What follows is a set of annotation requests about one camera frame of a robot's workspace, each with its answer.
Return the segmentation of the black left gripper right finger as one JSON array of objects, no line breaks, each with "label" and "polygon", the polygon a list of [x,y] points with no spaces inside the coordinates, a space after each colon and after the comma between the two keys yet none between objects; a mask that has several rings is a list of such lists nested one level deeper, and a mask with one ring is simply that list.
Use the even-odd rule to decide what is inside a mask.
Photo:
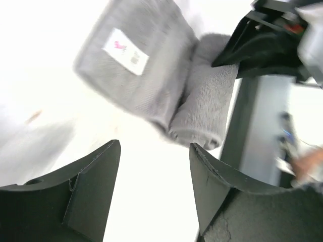
[{"label": "black left gripper right finger", "polygon": [[275,187],[190,146],[190,169],[204,241],[322,241],[322,184]]}]

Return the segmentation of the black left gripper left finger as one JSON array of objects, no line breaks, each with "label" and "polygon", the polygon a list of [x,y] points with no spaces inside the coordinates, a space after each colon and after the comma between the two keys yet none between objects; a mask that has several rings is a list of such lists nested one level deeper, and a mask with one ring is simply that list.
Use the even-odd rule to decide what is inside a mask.
[{"label": "black left gripper left finger", "polygon": [[1,241],[102,241],[120,155],[112,140],[24,185],[1,187]]}]

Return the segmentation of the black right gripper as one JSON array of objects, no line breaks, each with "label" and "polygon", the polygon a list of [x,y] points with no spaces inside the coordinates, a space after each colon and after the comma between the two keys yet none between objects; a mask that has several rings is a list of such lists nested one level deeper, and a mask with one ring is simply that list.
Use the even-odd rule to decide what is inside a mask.
[{"label": "black right gripper", "polygon": [[296,12],[309,1],[254,1],[248,20],[241,20],[224,50],[212,62],[222,66],[244,45],[248,57],[241,60],[239,78],[282,74],[298,81],[310,77],[297,48],[308,23]]}]

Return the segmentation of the grey towel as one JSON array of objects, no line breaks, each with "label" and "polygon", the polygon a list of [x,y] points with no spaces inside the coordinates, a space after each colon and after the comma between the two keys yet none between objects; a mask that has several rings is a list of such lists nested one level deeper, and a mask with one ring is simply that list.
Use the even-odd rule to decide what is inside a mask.
[{"label": "grey towel", "polygon": [[80,50],[76,74],[171,140],[206,150],[226,133],[238,65],[212,67],[229,35],[196,37],[175,1],[111,1]]}]

